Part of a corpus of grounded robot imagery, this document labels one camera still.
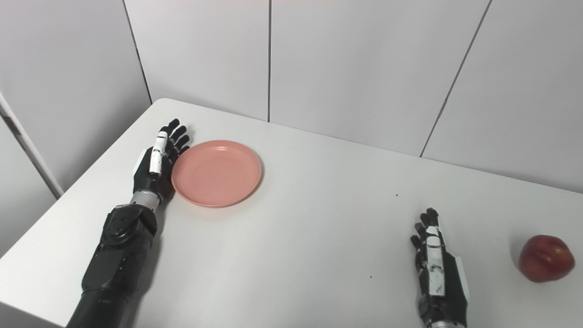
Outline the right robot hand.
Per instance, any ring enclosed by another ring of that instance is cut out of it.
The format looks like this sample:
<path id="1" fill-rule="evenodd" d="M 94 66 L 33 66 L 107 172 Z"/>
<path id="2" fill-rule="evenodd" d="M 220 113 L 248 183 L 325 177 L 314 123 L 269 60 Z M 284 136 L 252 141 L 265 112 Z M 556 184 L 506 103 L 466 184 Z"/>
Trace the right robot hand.
<path id="1" fill-rule="evenodd" d="M 446 248 L 439 214 L 427 208 L 410 237 L 420 287 L 417 309 L 426 328 L 468 326 L 467 281 L 461 261 Z"/>

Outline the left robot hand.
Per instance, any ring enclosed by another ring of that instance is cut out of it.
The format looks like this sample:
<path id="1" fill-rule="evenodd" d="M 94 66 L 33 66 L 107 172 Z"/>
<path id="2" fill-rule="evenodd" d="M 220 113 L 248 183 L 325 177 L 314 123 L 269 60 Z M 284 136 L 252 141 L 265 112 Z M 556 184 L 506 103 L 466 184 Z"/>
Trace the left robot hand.
<path id="1" fill-rule="evenodd" d="M 174 191 L 171 177 L 178 158 L 189 149 L 187 127 L 175 118 L 163 126 L 145 150 L 133 175 L 133 192 L 152 193 L 162 203 Z"/>

